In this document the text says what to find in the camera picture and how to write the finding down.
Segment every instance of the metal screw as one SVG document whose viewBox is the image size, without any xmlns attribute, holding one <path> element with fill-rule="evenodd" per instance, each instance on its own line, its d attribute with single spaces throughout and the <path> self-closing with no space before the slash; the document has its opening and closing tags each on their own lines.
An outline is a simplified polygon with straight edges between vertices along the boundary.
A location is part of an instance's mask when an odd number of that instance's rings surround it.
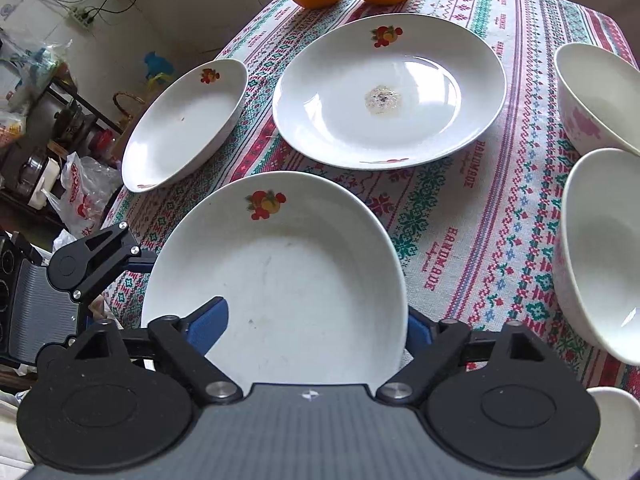
<svg viewBox="0 0 640 480">
<path fill-rule="evenodd" d="M 387 383 L 380 386 L 378 391 L 387 399 L 406 399 L 414 392 L 411 386 L 404 383 Z"/>
<path fill-rule="evenodd" d="M 216 381 L 215 383 L 209 383 L 204 390 L 211 396 L 217 399 L 226 399 L 231 397 L 238 391 L 238 387 L 227 381 Z"/>
</svg>

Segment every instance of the blue object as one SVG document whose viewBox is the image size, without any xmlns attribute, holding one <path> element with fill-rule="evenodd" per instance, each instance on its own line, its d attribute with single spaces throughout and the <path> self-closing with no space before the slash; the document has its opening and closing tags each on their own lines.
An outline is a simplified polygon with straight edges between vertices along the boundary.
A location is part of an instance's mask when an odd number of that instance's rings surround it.
<svg viewBox="0 0 640 480">
<path fill-rule="evenodd" d="M 427 348 L 433 342 L 433 338 L 431 337 L 430 327 L 421 322 L 418 315 L 414 315 L 412 310 L 409 310 L 409 318 L 407 320 L 405 347 L 409 354 L 415 356 Z"/>
<path fill-rule="evenodd" d="M 200 315 L 191 321 L 185 339 L 204 355 L 225 332 L 229 322 L 229 307 L 224 298 L 215 297 L 201 306 L 196 314 Z"/>
<path fill-rule="evenodd" d="M 174 66 L 164 57 L 156 56 L 155 52 L 149 52 L 145 56 L 146 79 L 153 79 L 158 74 L 171 75 L 174 73 Z"/>
</svg>

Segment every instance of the blue gripper pad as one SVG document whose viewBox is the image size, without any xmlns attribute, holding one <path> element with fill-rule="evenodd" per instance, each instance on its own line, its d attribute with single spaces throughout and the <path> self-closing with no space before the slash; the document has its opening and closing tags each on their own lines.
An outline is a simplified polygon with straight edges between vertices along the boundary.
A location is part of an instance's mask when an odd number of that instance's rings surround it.
<svg viewBox="0 0 640 480">
<path fill-rule="evenodd" d="M 229 307 L 224 298 L 213 298 L 200 310 L 203 313 L 191 322 L 185 339 L 204 355 L 225 332 L 229 322 Z"/>
<path fill-rule="evenodd" d="M 431 331 L 428 326 L 421 323 L 417 317 L 409 314 L 406 326 L 406 350 L 412 356 L 424 350 L 432 343 Z"/>
</svg>

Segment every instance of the white plate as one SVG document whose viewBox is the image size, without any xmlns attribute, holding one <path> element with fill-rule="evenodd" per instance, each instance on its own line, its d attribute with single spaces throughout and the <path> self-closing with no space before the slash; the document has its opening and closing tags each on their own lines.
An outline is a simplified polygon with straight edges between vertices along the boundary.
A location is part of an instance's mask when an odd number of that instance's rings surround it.
<svg viewBox="0 0 640 480">
<path fill-rule="evenodd" d="M 407 324 L 398 257 L 373 213 L 329 180 L 276 171 L 206 197 L 158 256 L 142 326 L 213 296 L 228 301 L 229 322 L 207 358 L 245 394 L 256 382 L 375 392 L 398 371 Z"/>
<path fill-rule="evenodd" d="M 300 52 L 278 81 L 273 118 L 309 158 L 388 170 L 472 142 L 505 95 L 500 60 L 472 32 L 422 14 L 383 14 L 336 28 Z"/>
<path fill-rule="evenodd" d="M 238 122 L 247 81 L 243 63 L 219 59 L 172 83 L 131 134 L 122 158 L 127 189 L 174 184 L 209 160 Z"/>
</svg>

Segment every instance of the white ceramic dish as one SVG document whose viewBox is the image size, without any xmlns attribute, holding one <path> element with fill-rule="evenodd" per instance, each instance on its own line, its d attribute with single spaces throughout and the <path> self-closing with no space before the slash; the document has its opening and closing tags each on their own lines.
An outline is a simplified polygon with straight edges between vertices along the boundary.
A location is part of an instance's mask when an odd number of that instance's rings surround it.
<svg viewBox="0 0 640 480">
<path fill-rule="evenodd" d="M 562 194 L 553 277 L 575 331 L 640 365 L 640 158 L 614 148 L 581 158 Z"/>
<path fill-rule="evenodd" d="M 640 72 L 599 46 L 556 51 L 562 124 L 575 149 L 620 148 L 640 155 Z"/>
<path fill-rule="evenodd" d="M 348 23 L 300 52 L 280 77 L 273 118 L 306 156 L 354 170 L 416 166 L 484 132 L 506 95 L 494 51 L 423 14 Z"/>
<path fill-rule="evenodd" d="M 600 431 L 584 468 L 598 480 L 628 480 L 640 470 L 640 402 L 618 388 L 587 391 L 600 410 Z"/>
<path fill-rule="evenodd" d="M 207 358 L 245 394 L 255 382 L 375 392 L 398 371 L 408 315 L 398 257 L 373 213 L 329 180 L 277 171 L 206 197 L 162 248 L 142 325 L 213 296 L 228 301 L 229 321 Z"/>
<path fill-rule="evenodd" d="M 219 59 L 172 83 L 131 134 L 122 158 L 127 189 L 174 184 L 209 160 L 238 122 L 247 82 L 243 63 Z"/>
</svg>

